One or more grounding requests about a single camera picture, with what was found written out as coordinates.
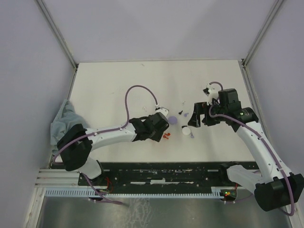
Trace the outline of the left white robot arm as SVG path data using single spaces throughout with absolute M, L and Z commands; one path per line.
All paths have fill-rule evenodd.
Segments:
M 124 142 L 160 142 L 169 128 L 169 111 L 160 108 L 152 115 L 132 118 L 127 124 L 111 128 L 92 129 L 82 124 L 73 126 L 57 143 L 57 148 L 66 171 L 78 171 L 94 185 L 101 185 L 105 173 L 98 160 L 90 157 L 91 151 L 108 145 Z

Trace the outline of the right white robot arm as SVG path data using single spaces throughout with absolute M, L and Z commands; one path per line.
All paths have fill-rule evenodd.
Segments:
M 256 174 L 236 162 L 223 164 L 218 181 L 228 186 L 237 183 L 250 191 L 264 211 L 290 206 L 285 214 L 293 216 L 295 203 L 304 189 L 302 174 L 294 174 L 275 152 L 252 108 L 241 106 L 236 89 L 203 89 L 208 100 L 194 104 L 188 126 L 214 126 L 225 122 L 245 143 L 260 171 Z

